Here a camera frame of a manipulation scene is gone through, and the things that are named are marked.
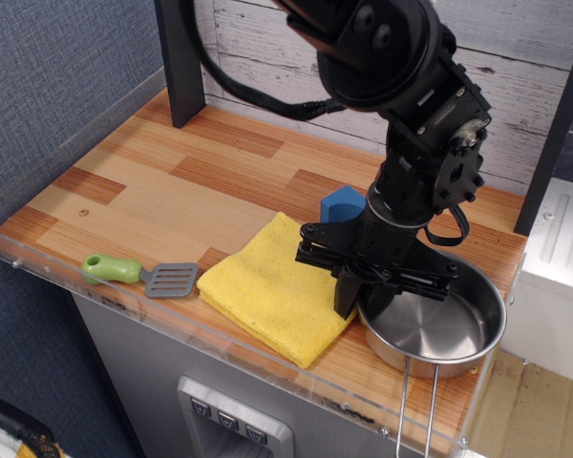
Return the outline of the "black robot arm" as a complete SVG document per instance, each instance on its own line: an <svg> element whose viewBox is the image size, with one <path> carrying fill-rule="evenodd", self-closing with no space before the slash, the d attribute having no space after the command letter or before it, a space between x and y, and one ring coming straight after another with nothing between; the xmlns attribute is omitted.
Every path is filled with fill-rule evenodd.
<svg viewBox="0 0 573 458"><path fill-rule="evenodd" d="M334 309L379 315L402 292L441 300L459 268L439 253L458 239L429 235L483 185L479 149L491 117L454 59L456 41L428 1L285 1L287 22L317 51L324 88L341 106L389 123L387 154L362 212L301 229L297 260L336 278Z"/></svg>

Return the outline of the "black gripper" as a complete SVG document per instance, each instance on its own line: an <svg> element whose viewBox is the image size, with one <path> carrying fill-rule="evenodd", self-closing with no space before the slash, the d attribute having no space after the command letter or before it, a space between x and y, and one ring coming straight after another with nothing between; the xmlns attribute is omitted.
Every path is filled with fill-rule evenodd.
<svg viewBox="0 0 573 458"><path fill-rule="evenodd" d="M301 227L296 260L337 279L334 311L344 320L363 293L367 318L376 318L403 291L443 299L461 268L417 238L420 225L402 225L366 207L345 222Z"/></svg>

